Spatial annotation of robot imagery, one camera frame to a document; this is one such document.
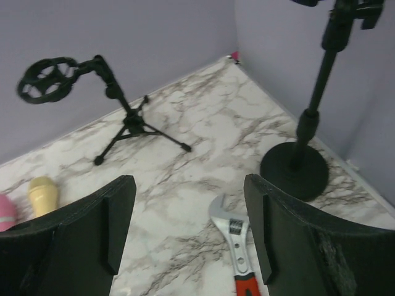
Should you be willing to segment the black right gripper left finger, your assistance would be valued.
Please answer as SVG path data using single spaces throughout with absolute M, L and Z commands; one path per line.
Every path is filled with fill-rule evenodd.
M 1 233 L 1 295 L 109 295 L 136 196 L 131 175 Z

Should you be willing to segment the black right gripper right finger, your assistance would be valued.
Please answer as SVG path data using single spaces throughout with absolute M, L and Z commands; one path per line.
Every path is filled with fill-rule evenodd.
M 270 295 L 393 295 L 394 231 L 323 212 L 247 175 L 244 198 Z

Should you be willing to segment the yellow toy microphone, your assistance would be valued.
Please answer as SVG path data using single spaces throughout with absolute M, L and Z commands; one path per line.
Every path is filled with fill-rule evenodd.
M 40 176 L 30 181 L 28 198 L 35 218 L 38 218 L 57 209 L 59 190 L 51 178 Z

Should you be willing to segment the pink toy microphone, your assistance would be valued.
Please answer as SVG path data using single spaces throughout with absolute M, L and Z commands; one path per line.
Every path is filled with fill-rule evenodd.
M 5 194 L 0 195 L 0 231 L 6 231 L 16 225 L 17 214 L 14 204 Z

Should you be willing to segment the black stand with shock mount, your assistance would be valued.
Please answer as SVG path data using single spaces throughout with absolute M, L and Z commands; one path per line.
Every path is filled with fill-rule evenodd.
M 316 199 L 328 184 L 328 164 L 309 142 L 317 132 L 318 108 L 336 56 L 348 45 L 354 21 L 361 19 L 363 30 L 375 28 L 384 5 L 384 1 L 335 1 L 322 37 L 324 55 L 320 70 L 309 105 L 299 117 L 296 140 L 275 145 L 260 163 L 263 179 L 303 202 Z

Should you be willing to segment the black tripod stand shock mount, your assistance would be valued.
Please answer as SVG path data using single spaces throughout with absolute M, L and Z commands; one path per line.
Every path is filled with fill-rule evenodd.
M 104 162 L 105 156 L 116 142 L 139 136 L 163 136 L 179 145 L 184 151 L 192 151 L 191 146 L 177 141 L 144 121 L 143 107 L 149 103 L 149 96 L 145 95 L 136 108 L 130 107 L 114 73 L 101 55 L 96 55 L 91 60 L 81 63 L 71 57 L 39 60 L 28 67 L 23 74 L 17 85 L 17 94 L 23 101 L 33 105 L 58 102 L 69 95 L 79 77 L 91 72 L 94 72 L 104 82 L 106 97 L 119 101 L 126 113 L 119 132 L 102 153 L 94 159 L 96 166 Z

